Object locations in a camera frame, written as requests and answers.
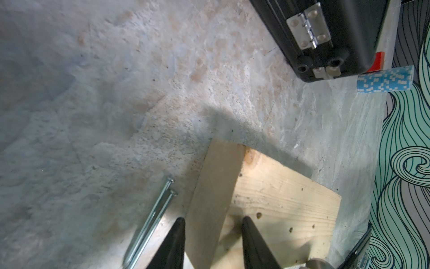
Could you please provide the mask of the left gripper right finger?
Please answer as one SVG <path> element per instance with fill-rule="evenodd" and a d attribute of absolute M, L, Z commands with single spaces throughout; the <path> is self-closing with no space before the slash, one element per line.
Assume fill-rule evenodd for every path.
<path fill-rule="evenodd" d="M 241 233 L 245 269 L 281 268 L 249 216 L 242 220 Z"/>

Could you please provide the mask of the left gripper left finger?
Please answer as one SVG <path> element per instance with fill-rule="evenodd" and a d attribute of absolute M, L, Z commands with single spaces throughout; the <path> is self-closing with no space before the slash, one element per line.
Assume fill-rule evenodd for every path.
<path fill-rule="evenodd" d="M 185 255 L 185 219 L 178 217 L 147 269 L 183 269 Z"/>

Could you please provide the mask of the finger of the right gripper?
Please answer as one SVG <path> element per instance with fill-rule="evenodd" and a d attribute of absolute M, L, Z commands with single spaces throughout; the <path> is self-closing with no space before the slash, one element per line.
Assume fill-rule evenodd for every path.
<path fill-rule="evenodd" d="M 370 243 L 372 227 L 373 225 L 369 222 L 367 225 L 367 231 L 349 252 L 346 259 L 338 269 L 359 269 L 359 264 L 362 262 Z"/>

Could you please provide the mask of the steel nail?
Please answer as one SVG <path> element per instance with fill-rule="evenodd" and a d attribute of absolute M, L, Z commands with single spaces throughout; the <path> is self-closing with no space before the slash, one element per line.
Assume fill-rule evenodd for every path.
<path fill-rule="evenodd" d="M 134 252 L 137 250 L 138 246 L 140 245 L 140 243 L 143 239 L 144 233 L 149 230 L 151 223 L 155 219 L 156 213 L 161 210 L 161 207 L 163 206 L 163 204 L 165 203 L 165 201 L 169 195 L 169 189 L 171 189 L 170 187 L 174 182 L 175 182 L 175 180 L 172 177 L 167 177 L 166 183 L 165 183 L 164 187 L 162 188 L 162 191 L 161 191 L 160 195 L 158 196 L 156 203 L 153 206 L 147 220 L 143 224 L 143 226 L 142 226 L 140 232 L 138 233 L 136 239 L 131 244 L 131 248 L 129 249 L 129 252 L 128 252 L 128 254 L 125 258 L 124 264 L 123 264 L 124 269 L 126 269 L 129 262 L 131 262 L 132 256 L 134 255 Z"/>
<path fill-rule="evenodd" d="M 143 251 L 145 250 L 146 246 L 148 245 L 148 243 L 149 243 L 153 233 L 155 232 L 158 224 L 160 223 L 164 213 L 168 209 L 171 200 L 176 195 L 177 195 L 177 193 L 174 190 L 169 189 L 169 195 L 168 195 L 165 203 L 161 207 L 161 210 L 156 213 L 155 219 L 151 223 L 149 230 L 144 233 L 143 239 L 142 239 L 140 245 L 138 246 L 137 250 L 134 252 L 134 255 L 132 256 L 131 262 L 129 262 L 129 264 L 127 265 L 127 269 L 134 269 L 135 268 L 140 256 L 142 255 Z"/>

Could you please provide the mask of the wooden handle claw hammer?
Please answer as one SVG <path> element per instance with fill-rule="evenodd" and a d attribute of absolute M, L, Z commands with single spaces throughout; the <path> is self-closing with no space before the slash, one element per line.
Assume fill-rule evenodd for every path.
<path fill-rule="evenodd" d="M 334 269 L 334 267 L 321 258 L 312 258 L 304 266 L 301 266 L 300 269 Z"/>

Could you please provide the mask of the wooden block with nails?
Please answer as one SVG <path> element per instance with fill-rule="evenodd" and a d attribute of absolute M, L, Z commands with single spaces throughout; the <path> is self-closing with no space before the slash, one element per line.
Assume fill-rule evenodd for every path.
<path fill-rule="evenodd" d="M 241 269 L 241 223 L 252 219 L 277 263 L 327 258 L 341 196 L 248 146 L 212 140 L 186 214 L 196 269 Z"/>

